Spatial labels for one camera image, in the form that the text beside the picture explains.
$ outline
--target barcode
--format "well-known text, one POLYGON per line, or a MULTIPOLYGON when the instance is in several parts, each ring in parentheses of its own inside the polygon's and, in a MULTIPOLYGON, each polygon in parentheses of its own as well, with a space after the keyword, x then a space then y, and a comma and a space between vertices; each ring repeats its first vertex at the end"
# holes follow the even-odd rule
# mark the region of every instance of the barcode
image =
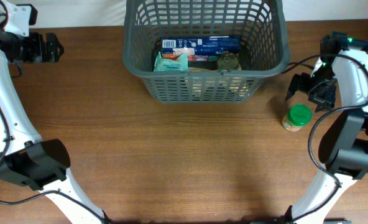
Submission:
POLYGON ((176 48, 176 40, 163 40, 163 48, 176 48))

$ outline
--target white wall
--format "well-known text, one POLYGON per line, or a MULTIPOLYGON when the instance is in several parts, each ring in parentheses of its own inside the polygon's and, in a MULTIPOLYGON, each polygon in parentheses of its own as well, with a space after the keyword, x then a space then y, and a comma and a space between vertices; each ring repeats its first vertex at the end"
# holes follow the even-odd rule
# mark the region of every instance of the white wall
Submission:
MULTIPOLYGON (((10 0, 38 10, 35 27, 121 26, 126 0, 10 0)), ((368 19, 368 0, 283 0, 287 21, 368 19)))

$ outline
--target teal package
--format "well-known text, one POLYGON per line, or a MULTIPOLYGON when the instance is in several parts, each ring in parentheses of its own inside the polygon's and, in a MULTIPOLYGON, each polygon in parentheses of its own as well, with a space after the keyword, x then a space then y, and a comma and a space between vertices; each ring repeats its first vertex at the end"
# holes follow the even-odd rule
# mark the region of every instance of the teal package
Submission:
POLYGON ((187 71, 188 70, 188 55, 183 54, 177 60, 163 59, 160 52, 155 61, 154 72, 165 71, 187 71))

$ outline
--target toothpaste box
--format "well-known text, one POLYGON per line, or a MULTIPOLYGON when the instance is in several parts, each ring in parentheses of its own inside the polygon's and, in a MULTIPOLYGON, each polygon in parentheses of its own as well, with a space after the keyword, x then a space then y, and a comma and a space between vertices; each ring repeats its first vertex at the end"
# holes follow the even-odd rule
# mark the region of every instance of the toothpaste box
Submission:
POLYGON ((188 54, 191 62, 216 61, 224 53, 239 53, 241 38, 237 36, 208 38, 168 38, 162 39, 162 56, 176 60, 188 54))

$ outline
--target robotic arm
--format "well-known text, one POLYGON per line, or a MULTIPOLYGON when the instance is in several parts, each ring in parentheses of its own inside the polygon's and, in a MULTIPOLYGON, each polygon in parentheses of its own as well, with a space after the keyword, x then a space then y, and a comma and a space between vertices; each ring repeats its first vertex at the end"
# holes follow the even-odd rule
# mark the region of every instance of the robotic arm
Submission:
MULTIPOLYGON (((0 23, 0 179, 39 190, 41 194, 29 200, 46 195, 72 223, 109 223, 105 213, 73 178, 62 142, 43 141, 33 127, 10 78, 8 63, 57 62, 63 47, 55 34, 47 34, 44 42, 42 35, 29 32, 37 15, 33 6, 15 6, 6 0, 0 3, 6 12, 6 20, 0 23)), ((338 82, 343 106, 368 102, 368 78, 364 74, 365 70, 368 72, 368 43, 333 34, 323 39, 321 53, 311 75, 293 77, 287 98, 299 90, 318 104, 317 110, 331 110, 338 82), (326 54, 347 55, 362 66, 326 54)), ((343 111, 321 141, 319 156, 323 169, 299 202, 275 223, 323 223, 344 191, 368 173, 368 140, 357 139, 361 129, 368 135, 368 106, 343 111)), ((14 205, 26 201, 0 203, 14 205)))

